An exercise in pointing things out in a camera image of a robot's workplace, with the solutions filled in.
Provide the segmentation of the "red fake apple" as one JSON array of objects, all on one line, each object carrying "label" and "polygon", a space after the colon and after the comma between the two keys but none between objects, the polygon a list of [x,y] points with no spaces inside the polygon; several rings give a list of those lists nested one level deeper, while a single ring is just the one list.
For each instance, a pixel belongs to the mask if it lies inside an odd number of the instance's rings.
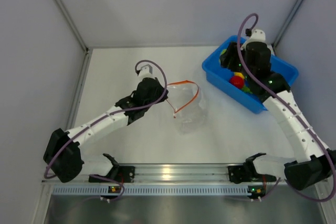
[{"label": "red fake apple", "polygon": [[242,89],[245,85],[244,79],[240,76],[232,76],[229,80],[229,83],[238,89]]}]

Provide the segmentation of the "green fake lettuce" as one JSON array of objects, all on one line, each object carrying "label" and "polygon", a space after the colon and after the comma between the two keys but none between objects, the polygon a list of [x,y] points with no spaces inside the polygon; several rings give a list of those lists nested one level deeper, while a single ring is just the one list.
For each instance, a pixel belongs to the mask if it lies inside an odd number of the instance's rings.
[{"label": "green fake lettuce", "polygon": [[248,93],[248,94],[253,94],[251,89],[248,86],[247,79],[245,77],[243,77],[243,81],[244,81],[244,86],[241,88],[242,92]]}]

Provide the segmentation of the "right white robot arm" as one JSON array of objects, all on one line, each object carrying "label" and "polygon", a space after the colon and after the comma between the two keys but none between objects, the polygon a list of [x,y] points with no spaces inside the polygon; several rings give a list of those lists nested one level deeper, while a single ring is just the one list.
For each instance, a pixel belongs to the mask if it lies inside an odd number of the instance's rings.
[{"label": "right white robot arm", "polygon": [[264,42],[232,41],[220,53],[219,62],[221,67],[240,74],[243,87],[274,117],[294,153],[293,160],[265,153],[251,157],[245,167],[247,178],[258,180],[263,174],[283,177],[292,188],[301,191],[335,176],[335,151],[316,135],[284,76],[271,69],[271,52]]}]

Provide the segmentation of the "clear zip top bag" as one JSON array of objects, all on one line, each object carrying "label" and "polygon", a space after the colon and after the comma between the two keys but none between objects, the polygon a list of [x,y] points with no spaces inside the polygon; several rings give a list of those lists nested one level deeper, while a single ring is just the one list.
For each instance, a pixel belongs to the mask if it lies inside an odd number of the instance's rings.
[{"label": "clear zip top bag", "polygon": [[173,122],[182,134],[201,129],[207,121],[208,99],[201,87],[194,81],[184,80],[167,85],[168,99],[173,110]]}]

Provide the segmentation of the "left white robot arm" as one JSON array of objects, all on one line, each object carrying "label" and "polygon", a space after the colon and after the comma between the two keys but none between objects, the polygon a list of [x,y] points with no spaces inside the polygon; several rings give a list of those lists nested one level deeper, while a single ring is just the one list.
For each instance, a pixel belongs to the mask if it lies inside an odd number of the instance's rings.
[{"label": "left white robot arm", "polygon": [[46,179],[58,178],[67,183],[79,175],[90,176],[90,182],[117,179],[120,165],[109,154],[98,156],[84,154],[86,147],[92,147],[111,132],[126,127],[144,116],[148,109],[168,98],[166,86],[157,78],[144,78],[136,90],[115,103],[107,112],[79,127],[52,132],[43,160],[47,164]]}]

